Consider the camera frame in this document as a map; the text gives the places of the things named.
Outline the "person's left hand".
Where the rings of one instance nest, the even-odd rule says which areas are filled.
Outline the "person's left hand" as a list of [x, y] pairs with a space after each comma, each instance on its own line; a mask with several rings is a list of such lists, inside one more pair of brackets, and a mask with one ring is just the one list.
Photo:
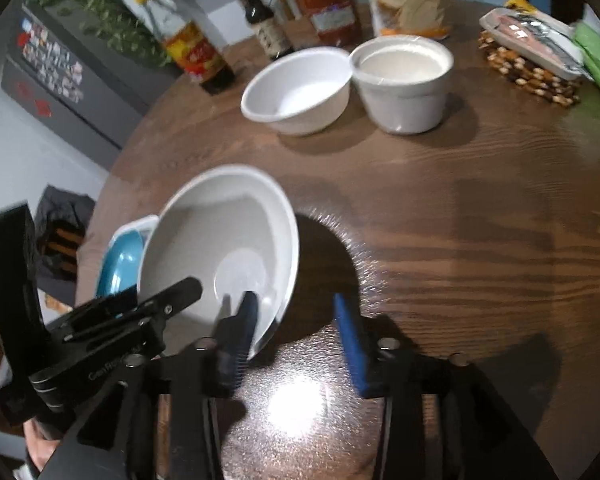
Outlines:
[[23, 424], [24, 440], [33, 465], [42, 471], [60, 445], [59, 440], [48, 440], [34, 419]]

